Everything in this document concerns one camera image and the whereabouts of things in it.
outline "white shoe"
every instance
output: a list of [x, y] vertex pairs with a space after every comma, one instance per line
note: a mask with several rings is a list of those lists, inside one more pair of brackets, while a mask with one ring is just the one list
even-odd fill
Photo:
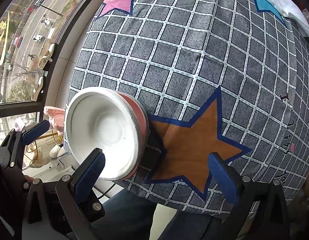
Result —
[[49, 153], [49, 157], [50, 157], [51, 159], [56, 159], [56, 158], [58, 157], [58, 153], [59, 153], [60, 150], [61, 150], [61, 147], [60, 147], [58, 144], [56, 144], [56, 145], [51, 149], [51, 151], [50, 151], [50, 153]]
[[40, 92], [41, 92], [42, 87], [43, 87], [43, 77], [40, 77], [37, 86], [36, 86], [35, 89], [32, 91], [32, 95], [31, 95], [31, 100], [32, 100], [32, 101], [37, 101], [38, 96], [39, 96], [39, 94], [40, 94]]
[[48, 51], [46, 52], [46, 54], [40, 59], [40, 62], [39, 62], [39, 65], [38, 65], [39, 69], [43, 70], [45, 65], [46, 65], [46, 63], [48, 61], [52, 61], [51, 56], [53, 54], [54, 48], [55, 48], [55, 45], [51, 44], [49, 49], [48, 49]]

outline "person's leg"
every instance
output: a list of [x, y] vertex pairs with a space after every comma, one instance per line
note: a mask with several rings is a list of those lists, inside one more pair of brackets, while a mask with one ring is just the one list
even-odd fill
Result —
[[210, 215], [177, 211], [158, 240], [213, 240], [221, 225]]
[[[103, 204], [105, 216], [91, 225], [98, 239], [148, 240], [156, 206], [123, 189]], [[68, 237], [75, 239], [73, 233]]]

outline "white sneaker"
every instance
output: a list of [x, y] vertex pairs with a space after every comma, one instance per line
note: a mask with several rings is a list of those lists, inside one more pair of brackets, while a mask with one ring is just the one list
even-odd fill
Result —
[[32, 101], [37, 101], [42, 87], [43, 87], [43, 77], [40, 77], [37, 86], [32, 91], [32, 95], [31, 95]]
[[55, 48], [55, 44], [51, 44], [46, 54], [40, 59], [40, 62], [38, 65], [39, 69], [43, 70], [44, 67], [46, 66], [46, 63], [48, 61], [52, 61], [51, 56], [53, 54], [54, 48]]

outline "pink star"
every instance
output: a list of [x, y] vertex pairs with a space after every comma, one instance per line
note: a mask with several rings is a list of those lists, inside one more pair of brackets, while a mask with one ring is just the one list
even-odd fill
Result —
[[104, 6], [96, 20], [113, 10], [118, 10], [120, 12], [132, 15], [134, 1], [135, 0], [104, 0], [102, 3]]

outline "white cloth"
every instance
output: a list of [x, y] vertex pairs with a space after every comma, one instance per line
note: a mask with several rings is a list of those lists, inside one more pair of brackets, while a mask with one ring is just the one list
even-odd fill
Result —
[[267, 0], [283, 16], [294, 19], [302, 36], [309, 37], [309, 24], [298, 6], [291, 0]]
[[17, 132], [21, 132], [23, 129], [29, 130], [30, 128], [34, 127], [38, 122], [33, 120], [28, 120], [27, 116], [20, 116], [15, 119], [15, 129]]

